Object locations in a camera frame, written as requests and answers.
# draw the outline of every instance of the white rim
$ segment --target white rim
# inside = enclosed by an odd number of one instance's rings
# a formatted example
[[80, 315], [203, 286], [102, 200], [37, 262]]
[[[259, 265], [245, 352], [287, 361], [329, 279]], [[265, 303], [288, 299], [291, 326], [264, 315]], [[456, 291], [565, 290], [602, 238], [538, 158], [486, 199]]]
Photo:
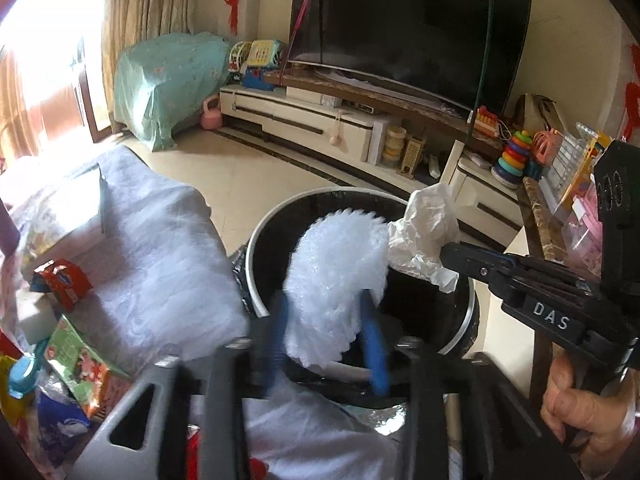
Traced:
[[[276, 207], [271, 209], [271, 211], [269, 211], [264, 216], [264, 218], [260, 220], [256, 228], [254, 229], [254, 232], [251, 234], [251, 238], [249, 238], [249, 243], [247, 244], [247, 248], [246, 248], [244, 275], [246, 277], [246, 282], [249, 288], [249, 294], [251, 296], [252, 303], [254, 304], [254, 311], [258, 317], [265, 317], [269, 315], [269, 311], [265, 307], [264, 303], [260, 298], [260, 295], [258, 294], [258, 289], [255, 285], [255, 280], [254, 280], [254, 252], [255, 252], [255, 245], [256, 245], [258, 236], [260, 236], [260, 233], [263, 231], [265, 225], [267, 225], [269, 220], [271, 220], [276, 215], [276, 213], [281, 211], [281, 209], [284, 209], [287, 205], [291, 204], [292, 202], [295, 202], [300, 198], [304, 198], [305, 196], [327, 193], [327, 192], [335, 192], [335, 191], [364, 192], [367, 194], [380, 196], [383, 198], [391, 198], [396, 202], [404, 205], [407, 204], [406, 200], [402, 200], [401, 198], [398, 198], [397, 196], [394, 196], [391, 193], [386, 193], [384, 191], [366, 189], [363, 187], [333, 186], [333, 187], [323, 187], [319, 189], [313, 189], [311, 191], [304, 191], [302, 193], [292, 196], [288, 200], [285, 200], [284, 202], [278, 204]], [[476, 304], [476, 301], [475, 301], [476, 290], [474, 288], [473, 280], [471, 278], [468, 278], [468, 280], [469, 280], [469, 301], [466, 306], [465, 319], [463, 319], [462, 324], [460, 325], [460, 328], [456, 332], [456, 335], [453, 336], [453, 338], [451, 339], [451, 341], [449, 341], [449, 343], [447, 343], [443, 348], [440, 349], [440, 351], [438, 352], [440, 354], [447, 354], [451, 352], [451, 350], [453, 350], [455, 346], [462, 340], [462, 338], [466, 333], [466, 330], [469, 328], [469, 325], [471, 324], [471, 320], [474, 315], [474, 307]], [[357, 380], [362, 380], [363, 378], [362, 371], [366, 370], [366, 368], [359, 368], [351, 365], [346, 365], [343, 363], [331, 363], [328, 367], [324, 368], [325, 372], [330, 372], [331, 370], [334, 370], [340, 376], [347, 374], [352, 377], [356, 377]]]

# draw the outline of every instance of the orange snack package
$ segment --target orange snack package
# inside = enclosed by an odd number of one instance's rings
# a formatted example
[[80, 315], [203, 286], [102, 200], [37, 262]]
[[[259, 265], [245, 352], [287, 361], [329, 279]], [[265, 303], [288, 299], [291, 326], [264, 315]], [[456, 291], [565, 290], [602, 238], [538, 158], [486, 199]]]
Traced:
[[51, 289], [66, 314], [93, 288], [82, 269], [66, 260], [50, 261], [38, 267], [34, 279]]

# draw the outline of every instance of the teal cloth cover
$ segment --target teal cloth cover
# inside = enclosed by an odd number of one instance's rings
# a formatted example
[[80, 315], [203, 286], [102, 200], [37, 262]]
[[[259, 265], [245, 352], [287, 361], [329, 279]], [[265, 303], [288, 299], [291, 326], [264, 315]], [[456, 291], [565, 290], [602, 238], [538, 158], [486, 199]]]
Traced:
[[174, 147], [172, 128], [225, 84], [229, 51], [208, 32], [167, 34], [126, 48], [113, 83], [115, 120], [153, 152]]

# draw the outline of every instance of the television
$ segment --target television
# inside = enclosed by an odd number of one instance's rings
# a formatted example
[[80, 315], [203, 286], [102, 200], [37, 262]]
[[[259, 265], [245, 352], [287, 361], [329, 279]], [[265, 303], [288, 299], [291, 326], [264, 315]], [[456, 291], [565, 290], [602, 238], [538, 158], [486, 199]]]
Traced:
[[[293, 0], [293, 29], [303, 0]], [[531, 0], [494, 0], [481, 103], [502, 113], [518, 70]], [[373, 76], [471, 110], [489, 0], [311, 0], [290, 61]]]

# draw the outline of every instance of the trash can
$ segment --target trash can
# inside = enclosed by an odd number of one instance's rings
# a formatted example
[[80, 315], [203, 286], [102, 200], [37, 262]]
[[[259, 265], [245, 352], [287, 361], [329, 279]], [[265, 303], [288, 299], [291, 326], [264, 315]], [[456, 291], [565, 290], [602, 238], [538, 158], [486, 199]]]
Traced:
[[[250, 311], [259, 317], [268, 316], [270, 299], [282, 289], [290, 254], [300, 237], [316, 220], [347, 208], [394, 221], [404, 215], [406, 202], [381, 191], [333, 187], [304, 192], [276, 206], [258, 224], [246, 248], [241, 287], [248, 290]], [[389, 324], [395, 326], [382, 327], [389, 343], [396, 340], [399, 331], [399, 335], [422, 339], [442, 354], [462, 357], [478, 335], [479, 307], [470, 278], [461, 277], [456, 290], [444, 294], [425, 280], [390, 268], [379, 311], [397, 320]], [[337, 402], [377, 409], [404, 401], [374, 398], [368, 390], [368, 370], [357, 343], [356, 339], [340, 363], [305, 369], [288, 360], [285, 371], [295, 382]]]

